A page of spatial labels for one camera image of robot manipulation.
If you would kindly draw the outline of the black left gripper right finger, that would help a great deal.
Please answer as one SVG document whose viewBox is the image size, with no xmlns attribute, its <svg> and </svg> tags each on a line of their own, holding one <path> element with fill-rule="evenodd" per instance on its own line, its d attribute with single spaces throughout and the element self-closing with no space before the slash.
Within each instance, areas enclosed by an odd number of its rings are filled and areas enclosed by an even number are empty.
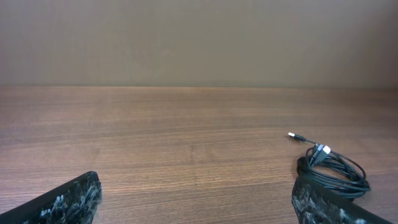
<svg viewBox="0 0 398 224">
<path fill-rule="evenodd" d="M 292 205 L 300 224 L 392 224 L 304 176 L 295 180 Z"/>
</svg>

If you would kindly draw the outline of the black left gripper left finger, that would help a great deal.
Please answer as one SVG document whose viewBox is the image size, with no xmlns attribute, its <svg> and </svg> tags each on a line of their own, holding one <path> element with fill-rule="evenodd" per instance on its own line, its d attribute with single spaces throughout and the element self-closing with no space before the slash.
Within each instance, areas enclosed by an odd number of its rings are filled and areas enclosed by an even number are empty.
<svg viewBox="0 0 398 224">
<path fill-rule="evenodd" d="M 101 202 L 98 173 L 89 171 L 2 213 L 1 224 L 92 223 Z"/>
</svg>

